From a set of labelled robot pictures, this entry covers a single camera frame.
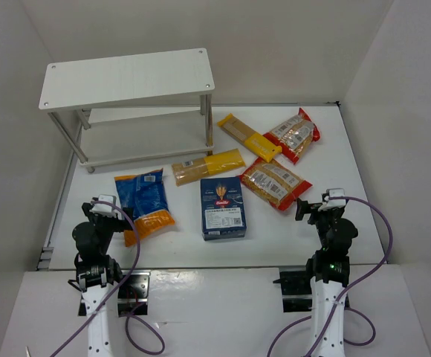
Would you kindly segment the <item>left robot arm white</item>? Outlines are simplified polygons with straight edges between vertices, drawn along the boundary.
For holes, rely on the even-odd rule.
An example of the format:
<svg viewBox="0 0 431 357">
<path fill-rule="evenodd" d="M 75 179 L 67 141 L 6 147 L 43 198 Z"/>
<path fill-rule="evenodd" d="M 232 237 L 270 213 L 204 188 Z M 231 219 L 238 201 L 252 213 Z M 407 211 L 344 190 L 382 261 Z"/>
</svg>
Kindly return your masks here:
<svg viewBox="0 0 431 357">
<path fill-rule="evenodd" d="M 114 196 L 100 195 L 95 200 L 95 204 L 82 205 L 87 220 L 72 230 L 77 248 L 74 265 L 88 321 L 88 355 L 113 356 L 110 319 L 115 317 L 117 305 L 111 302 L 107 306 L 104 299 L 123 279 L 123 273 L 107 250 L 113 234 L 131 225 L 117 217 Z"/>
</svg>

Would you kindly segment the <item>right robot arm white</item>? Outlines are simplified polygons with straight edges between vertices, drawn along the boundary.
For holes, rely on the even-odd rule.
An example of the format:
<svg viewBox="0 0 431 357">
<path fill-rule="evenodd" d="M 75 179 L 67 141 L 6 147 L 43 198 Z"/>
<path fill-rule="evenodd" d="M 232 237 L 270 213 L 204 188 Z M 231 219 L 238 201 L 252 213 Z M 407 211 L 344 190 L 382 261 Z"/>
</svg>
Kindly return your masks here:
<svg viewBox="0 0 431 357">
<path fill-rule="evenodd" d="M 311 341 L 307 356 L 344 356 L 345 288 L 349 284 L 349 249 L 358 230 L 343 218 L 346 203 L 330 206 L 297 199 L 295 220 L 308 215 L 321 248 L 306 263 L 311 287 Z"/>
</svg>

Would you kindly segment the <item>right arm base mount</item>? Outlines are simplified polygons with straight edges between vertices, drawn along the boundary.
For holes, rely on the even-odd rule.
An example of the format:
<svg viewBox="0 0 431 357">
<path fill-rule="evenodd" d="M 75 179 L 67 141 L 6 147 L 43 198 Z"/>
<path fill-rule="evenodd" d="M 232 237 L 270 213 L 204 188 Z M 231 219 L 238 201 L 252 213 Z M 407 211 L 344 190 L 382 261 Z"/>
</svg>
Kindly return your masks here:
<svg viewBox="0 0 431 357">
<path fill-rule="evenodd" d="M 312 293 L 305 269 L 281 268 L 273 284 L 281 289 L 284 313 L 311 311 Z"/>
</svg>

